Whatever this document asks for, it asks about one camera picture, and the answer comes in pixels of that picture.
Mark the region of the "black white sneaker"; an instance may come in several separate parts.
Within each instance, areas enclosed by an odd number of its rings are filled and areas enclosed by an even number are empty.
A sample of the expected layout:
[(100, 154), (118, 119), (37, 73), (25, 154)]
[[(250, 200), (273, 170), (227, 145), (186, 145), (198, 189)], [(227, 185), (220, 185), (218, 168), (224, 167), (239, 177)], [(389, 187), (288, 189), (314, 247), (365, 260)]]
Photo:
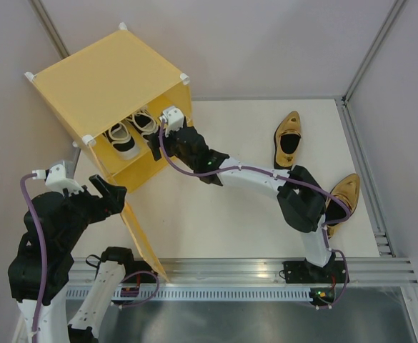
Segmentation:
[(143, 107), (135, 113), (129, 115), (126, 121), (141, 135), (141, 137), (149, 141), (149, 139), (158, 132), (159, 125), (149, 113), (147, 107)]
[(123, 122), (107, 129), (103, 136), (122, 160), (134, 159), (140, 152), (138, 144)]

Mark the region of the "yellow cabinet door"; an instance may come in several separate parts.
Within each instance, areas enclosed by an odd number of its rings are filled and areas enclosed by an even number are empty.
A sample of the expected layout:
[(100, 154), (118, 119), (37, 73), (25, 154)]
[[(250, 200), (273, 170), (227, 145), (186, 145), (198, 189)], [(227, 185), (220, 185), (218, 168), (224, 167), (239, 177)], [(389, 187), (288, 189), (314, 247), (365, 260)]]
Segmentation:
[(142, 229), (130, 203), (127, 200), (124, 203), (124, 208), (120, 217), (126, 228), (129, 230), (129, 233), (134, 240), (138, 253), (141, 255), (142, 259), (155, 272), (157, 272), (160, 277), (162, 277), (166, 282), (169, 282), (169, 277), (161, 265), (159, 258), (154, 253), (144, 230)]

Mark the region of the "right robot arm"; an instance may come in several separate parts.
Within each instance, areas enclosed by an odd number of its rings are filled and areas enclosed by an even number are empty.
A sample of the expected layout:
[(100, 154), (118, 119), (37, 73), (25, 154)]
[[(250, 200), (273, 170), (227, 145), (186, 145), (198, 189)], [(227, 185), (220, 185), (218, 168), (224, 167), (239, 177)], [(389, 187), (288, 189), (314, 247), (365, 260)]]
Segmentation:
[(247, 189), (277, 201), (285, 222), (301, 234), (307, 276), (323, 282), (331, 275), (334, 252), (321, 228), (329, 193), (320, 188), (306, 168), (297, 166), (287, 171), (244, 164), (210, 149), (204, 137), (190, 126), (168, 136), (159, 128), (149, 135), (148, 145), (156, 161), (162, 157), (171, 161), (175, 156), (191, 170), (175, 164), (173, 168), (205, 184)]

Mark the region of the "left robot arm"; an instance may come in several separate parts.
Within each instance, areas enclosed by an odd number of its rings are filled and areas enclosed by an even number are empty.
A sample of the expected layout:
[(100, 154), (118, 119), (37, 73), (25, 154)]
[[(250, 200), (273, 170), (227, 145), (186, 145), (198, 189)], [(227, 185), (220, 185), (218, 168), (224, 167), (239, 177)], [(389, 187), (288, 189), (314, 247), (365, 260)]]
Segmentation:
[(90, 224), (123, 211), (126, 187), (89, 178), (89, 193), (69, 177), (64, 161), (24, 175), (21, 192), (28, 207), (26, 233), (8, 268), (11, 296), (26, 322), (29, 342), (98, 342), (99, 330), (120, 283), (136, 274), (128, 248), (109, 247), (100, 257), (94, 285), (72, 319), (66, 315), (71, 253)]

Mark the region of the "yellow shoe cabinet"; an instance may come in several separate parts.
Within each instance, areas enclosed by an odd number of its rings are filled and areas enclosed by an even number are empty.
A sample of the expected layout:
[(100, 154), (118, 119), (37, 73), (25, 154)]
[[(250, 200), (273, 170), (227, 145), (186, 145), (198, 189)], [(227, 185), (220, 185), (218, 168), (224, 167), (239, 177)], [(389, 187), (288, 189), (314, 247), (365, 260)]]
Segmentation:
[(125, 23), (113, 34), (26, 78), (90, 160), (111, 182), (133, 192), (167, 162), (154, 161), (140, 133), (126, 126), (138, 150), (120, 156), (104, 132), (141, 109), (158, 119), (171, 106), (191, 122), (189, 77), (133, 35)]

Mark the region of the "gold shoe far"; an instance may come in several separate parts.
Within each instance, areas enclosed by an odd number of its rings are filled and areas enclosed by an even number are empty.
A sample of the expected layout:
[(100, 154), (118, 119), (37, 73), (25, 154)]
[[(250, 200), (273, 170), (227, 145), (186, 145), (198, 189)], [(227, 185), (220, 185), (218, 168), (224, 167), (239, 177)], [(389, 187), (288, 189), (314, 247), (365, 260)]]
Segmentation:
[(274, 168), (291, 169), (302, 139), (301, 120), (298, 111), (291, 111), (274, 133)]

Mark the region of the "gold shoe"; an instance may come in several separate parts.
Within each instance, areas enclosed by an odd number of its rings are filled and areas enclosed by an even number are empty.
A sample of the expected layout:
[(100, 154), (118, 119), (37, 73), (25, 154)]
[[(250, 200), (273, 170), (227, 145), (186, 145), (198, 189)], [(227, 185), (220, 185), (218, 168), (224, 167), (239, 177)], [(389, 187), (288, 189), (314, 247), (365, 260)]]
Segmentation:
[(274, 168), (291, 169), (302, 139), (301, 120), (298, 111), (291, 111), (274, 133)]
[(341, 207), (331, 198), (327, 200), (325, 221), (337, 221), (335, 224), (327, 225), (327, 236), (329, 239), (334, 236), (342, 225), (341, 220), (345, 218), (347, 214), (345, 209), (348, 209), (350, 214), (355, 212), (359, 201), (360, 185), (361, 181), (359, 175), (353, 173), (343, 178), (331, 190), (331, 195), (343, 203), (344, 207)]

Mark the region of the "gold shoe near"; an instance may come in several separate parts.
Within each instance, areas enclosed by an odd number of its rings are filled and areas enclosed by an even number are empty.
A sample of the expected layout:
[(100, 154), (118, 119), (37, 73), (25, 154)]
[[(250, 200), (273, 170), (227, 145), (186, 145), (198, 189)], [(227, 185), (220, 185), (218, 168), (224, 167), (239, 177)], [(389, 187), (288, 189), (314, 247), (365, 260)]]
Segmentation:
[(331, 195), (343, 203), (344, 207), (341, 207), (331, 198), (327, 200), (325, 221), (337, 221), (335, 224), (327, 225), (327, 236), (329, 239), (334, 236), (342, 225), (341, 220), (345, 218), (347, 214), (345, 209), (348, 209), (350, 214), (355, 212), (359, 201), (360, 185), (361, 181), (359, 175), (353, 173), (343, 178), (331, 190)]

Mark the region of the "aluminium frame rail front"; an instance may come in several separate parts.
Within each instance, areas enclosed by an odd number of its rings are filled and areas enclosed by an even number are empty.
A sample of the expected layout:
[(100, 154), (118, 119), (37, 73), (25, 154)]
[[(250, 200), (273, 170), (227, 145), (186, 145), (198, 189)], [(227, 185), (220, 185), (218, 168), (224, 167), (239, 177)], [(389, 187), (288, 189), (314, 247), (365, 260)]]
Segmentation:
[[(279, 277), (283, 258), (272, 259), (163, 259), (161, 265), (175, 285), (272, 286)], [(351, 287), (415, 287), (418, 279), (407, 258), (348, 258)]]

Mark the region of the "aluminium frame rail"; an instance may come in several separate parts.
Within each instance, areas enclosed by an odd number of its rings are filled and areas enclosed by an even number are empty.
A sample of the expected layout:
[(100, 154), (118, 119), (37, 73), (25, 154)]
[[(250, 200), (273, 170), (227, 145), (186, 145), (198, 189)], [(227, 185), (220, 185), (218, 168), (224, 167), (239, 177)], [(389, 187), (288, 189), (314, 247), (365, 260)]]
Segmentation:
[(394, 247), (388, 233), (387, 221), (382, 211), (371, 170), (364, 153), (360, 135), (357, 131), (355, 121), (349, 110), (349, 104), (343, 96), (335, 99), (335, 104), (342, 123), (344, 135), (352, 155), (354, 167), (361, 178), (362, 195), (366, 204), (367, 213), (371, 222), (372, 231), (377, 243), (380, 257), (395, 258)]
[[(272, 259), (163, 259), (161, 265), (175, 285), (272, 286), (279, 277), (283, 258)], [(351, 287), (415, 287), (418, 279), (407, 258), (348, 258)]]

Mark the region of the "aluminium frame post left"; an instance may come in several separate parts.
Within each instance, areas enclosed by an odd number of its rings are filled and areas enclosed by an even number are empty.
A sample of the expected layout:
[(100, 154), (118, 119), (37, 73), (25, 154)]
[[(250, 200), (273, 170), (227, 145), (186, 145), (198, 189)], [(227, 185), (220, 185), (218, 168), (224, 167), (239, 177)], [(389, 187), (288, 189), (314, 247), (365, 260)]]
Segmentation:
[(69, 57), (69, 50), (67, 49), (66, 44), (61, 38), (56, 25), (52, 21), (49, 12), (46, 10), (44, 2), (42, 0), (29, 0), (29, 3), (34, 13), (36, 14), (38, 20), (40, 21), (41, 25), (43, 26), (46, 35), (48, 36), (54, 48), (56, 49), (59, 57), (61, 59)]

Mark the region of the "aluminium frame post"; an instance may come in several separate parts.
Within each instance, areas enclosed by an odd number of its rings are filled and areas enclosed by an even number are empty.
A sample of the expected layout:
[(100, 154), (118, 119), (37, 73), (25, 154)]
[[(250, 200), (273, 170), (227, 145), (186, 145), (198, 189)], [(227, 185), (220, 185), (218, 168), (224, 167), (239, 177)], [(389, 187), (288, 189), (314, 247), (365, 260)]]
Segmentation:
[(370, 44), (366, 54), (364, 55), (361, 64), (359, 65), (353, 79), (351, 80), (347, 90), (341, 97), (341, 102), (346, 106), (350, 99), (354, 96), (355, 91), (357, 90), (359, 84), (362, 82), (364, 75), (369, 70), (371, 64), (376, 58), (377, 54), (383, 47), (386, 42), (390, 32), (394, 28), (394, 25), (399, 20), (402, 12), (406, 8), (408, 0), (395, 0), (388, 11), (382, 25), (380, 26), (378, 32), (372, 43)]
[(56, 25), (52, 21), (49, 12), (46, 10), (44, 2), (42, 0), (29, 0), (29, 3), (34, 13), (36, 14), (38, 20), (40, 21), (41, 25), (43, 26), (46, 35), (48, 36), (54, 48), (56, 49), (59, 57), (61, 59), (69, 57), (69, 50), (67, 49), (66, 44), (61, 38)]

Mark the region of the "aluminium frame rail right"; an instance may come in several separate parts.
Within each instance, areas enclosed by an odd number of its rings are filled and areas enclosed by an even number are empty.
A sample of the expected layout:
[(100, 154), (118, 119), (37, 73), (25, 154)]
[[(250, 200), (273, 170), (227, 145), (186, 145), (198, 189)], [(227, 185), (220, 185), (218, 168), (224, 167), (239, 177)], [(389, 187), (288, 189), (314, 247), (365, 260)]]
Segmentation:
[(362, 195), (366, 204), (367, 213), (371, 222), (372, 231), (377, 243), (380, 257), (395, 258), (394, 247), (388, 233), (387, 221), (382, 211), (371, 170), (364, 153), (360, 135), (357, 131), (355, 121), (349, 110), (349, 104), (343, 96), (335, 99), (335, 104), (342, 123), (344, 135), (352, 155), (354, 167), (361, 178)]

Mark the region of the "aluminium frame post right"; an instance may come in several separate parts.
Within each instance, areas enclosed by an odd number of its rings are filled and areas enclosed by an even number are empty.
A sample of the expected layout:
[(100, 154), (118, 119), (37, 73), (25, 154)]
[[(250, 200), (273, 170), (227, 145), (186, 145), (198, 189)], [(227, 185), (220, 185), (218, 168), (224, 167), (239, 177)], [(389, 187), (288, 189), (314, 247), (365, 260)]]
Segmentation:
[(402, 12), (406, 8), (408, 0), (395, 0), (388, 11), (382, 25), (380, 26), (378, 32), (372, 43), (370, 44), (366, 54), (364, 55), (361, 64), (359, 65), (353, 79), (351, 80), (347, 90), (341, 97), (341, 102), (346, 106), (350, 99), (354, 96), (355, 91), (357, 90), (359, 84), (362, 82), (364, 75), (369, 70), (371, 64), (376, 58), (377, 54), (383, 47), (386, 42), (390, 32), (394, 28), (394, 25), (399, 20)]

